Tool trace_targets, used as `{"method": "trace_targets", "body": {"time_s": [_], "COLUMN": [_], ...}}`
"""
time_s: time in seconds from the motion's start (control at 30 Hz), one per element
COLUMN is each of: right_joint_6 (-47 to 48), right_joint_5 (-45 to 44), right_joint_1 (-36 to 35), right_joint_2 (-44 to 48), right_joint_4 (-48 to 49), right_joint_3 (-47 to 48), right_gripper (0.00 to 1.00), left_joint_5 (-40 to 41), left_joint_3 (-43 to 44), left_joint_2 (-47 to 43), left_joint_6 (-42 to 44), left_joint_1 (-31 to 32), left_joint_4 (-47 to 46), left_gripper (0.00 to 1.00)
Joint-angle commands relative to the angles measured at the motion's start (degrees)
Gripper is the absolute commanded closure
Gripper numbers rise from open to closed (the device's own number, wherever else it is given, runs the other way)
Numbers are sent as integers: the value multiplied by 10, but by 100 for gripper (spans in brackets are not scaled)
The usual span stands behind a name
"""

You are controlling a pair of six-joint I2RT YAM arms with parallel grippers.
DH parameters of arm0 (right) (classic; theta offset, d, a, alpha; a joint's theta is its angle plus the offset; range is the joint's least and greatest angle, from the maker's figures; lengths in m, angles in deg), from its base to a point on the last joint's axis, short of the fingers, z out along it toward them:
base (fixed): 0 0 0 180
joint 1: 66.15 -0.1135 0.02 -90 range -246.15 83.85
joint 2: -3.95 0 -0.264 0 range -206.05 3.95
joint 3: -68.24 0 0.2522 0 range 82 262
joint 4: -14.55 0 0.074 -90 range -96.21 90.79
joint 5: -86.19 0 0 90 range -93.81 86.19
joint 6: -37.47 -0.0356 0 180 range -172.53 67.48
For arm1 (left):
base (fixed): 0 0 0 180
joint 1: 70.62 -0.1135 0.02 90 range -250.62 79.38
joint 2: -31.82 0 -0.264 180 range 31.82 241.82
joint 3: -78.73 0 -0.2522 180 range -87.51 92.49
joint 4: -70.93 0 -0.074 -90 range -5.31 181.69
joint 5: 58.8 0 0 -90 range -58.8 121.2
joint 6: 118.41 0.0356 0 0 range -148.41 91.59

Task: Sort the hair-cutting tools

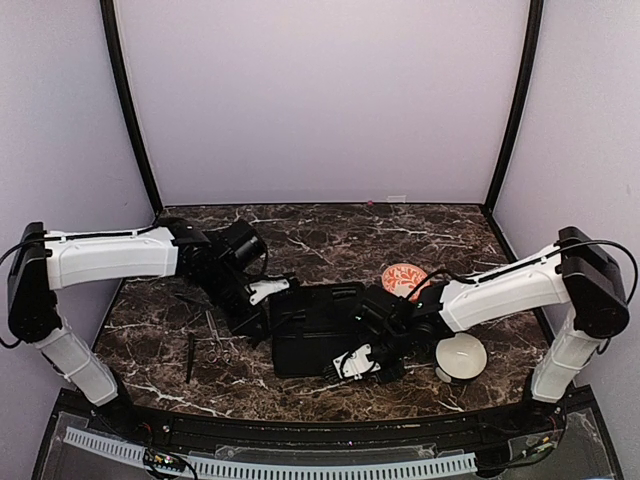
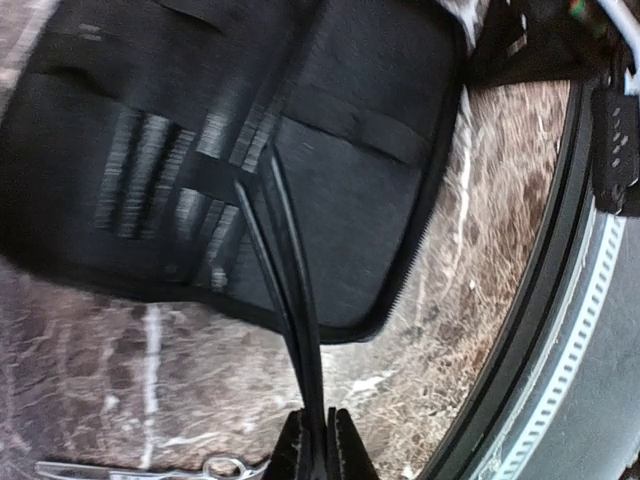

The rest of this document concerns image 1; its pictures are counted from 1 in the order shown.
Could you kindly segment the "black zippered tool case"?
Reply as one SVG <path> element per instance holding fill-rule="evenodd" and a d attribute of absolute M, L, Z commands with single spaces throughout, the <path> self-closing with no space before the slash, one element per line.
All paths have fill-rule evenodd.
<path fill-rule="evenodd" d="M 352 316 L 360 282 L 290 288 L 269 299 L 272 363 L 278 378 L 319 377 L 333 360 L 359 347 L 368 330 Z"/>

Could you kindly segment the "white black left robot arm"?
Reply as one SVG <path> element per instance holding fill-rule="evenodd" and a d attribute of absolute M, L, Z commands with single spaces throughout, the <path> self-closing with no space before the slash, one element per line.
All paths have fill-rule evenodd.
<path fill-rule="evenodd" d="M 181 218 L 164 218 L 135 230 L 65 233 L 29 224 L 21 241 L 4 255 L 12 261 L 7 278 L 8 327 L 17 343 L 34 346 L 73 384 L 120 436 L 141 427 L 115 373 L 91 351 L 60 313 L 60 292 L 85 284 L 134 278 L 181 278 L 222 310 L 229 330 L 261 341 L 268 332 L 268 297 L 295 284 L 291 274 L 248 273 L 269 252 L 257 230 L 244 220 L 202 231 Z"/>

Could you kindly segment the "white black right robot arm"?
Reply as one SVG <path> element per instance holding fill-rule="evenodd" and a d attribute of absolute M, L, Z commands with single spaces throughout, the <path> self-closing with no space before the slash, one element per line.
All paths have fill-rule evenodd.
<path fill-rule="evenodd" d="M 373 377 L 395 381 L 404 358 L 418 346 L 434 349 L 436 375 L 446 383 L 475 380 L 488 354 L 470 329 L 487 321 L 550 305 L 567 306 L 560 332 L 526 382 L 525 400 L 510 413 L 521 434 L 534 432 L 593 355 L 629 324 L 618 262 L 606 252 L 616 244 L 593 240 L 576 227 L 555 243 L 514 263 L 473 276 L 442 268 L 399 293 L 371 286 L 359 295 L 350 319 L 364 330 L 324 370 L 332 381 Z"/>

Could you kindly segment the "black hair clip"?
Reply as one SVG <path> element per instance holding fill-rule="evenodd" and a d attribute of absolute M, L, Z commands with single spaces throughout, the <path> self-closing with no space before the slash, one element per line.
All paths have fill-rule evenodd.
<path fill-rule="evenodd" d="M 189 384 L 192 378 L 193 365 L 195 360 L 195 336 L 194 334 L 188 335 L 188 350 L 187 350 L 187 366 L 186 366 L 186 383 Z"/>

